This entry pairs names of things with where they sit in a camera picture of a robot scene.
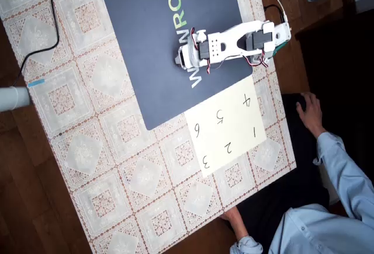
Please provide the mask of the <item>person's right hand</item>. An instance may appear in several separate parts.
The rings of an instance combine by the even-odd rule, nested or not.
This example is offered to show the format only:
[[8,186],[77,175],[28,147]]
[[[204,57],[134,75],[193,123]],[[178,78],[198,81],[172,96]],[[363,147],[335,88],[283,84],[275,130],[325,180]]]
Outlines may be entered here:
[[315,94],[310,92],[301,93],[301,95],[306,102],[306,107],[303,110],[301,104],[297,102],[296,110],[304,126],[315,138],[318,138],[322,133],[326,132],[322,124],[323,113],[320,101],[316,98]]

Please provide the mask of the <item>person's left hand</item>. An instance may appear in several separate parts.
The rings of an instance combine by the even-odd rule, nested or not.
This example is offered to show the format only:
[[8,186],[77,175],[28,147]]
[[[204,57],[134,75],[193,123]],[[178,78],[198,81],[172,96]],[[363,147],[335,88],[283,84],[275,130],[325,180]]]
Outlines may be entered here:
[[224,212],[220,218],[230,223],[238,241],[248,236],[248,231],[236,206]]

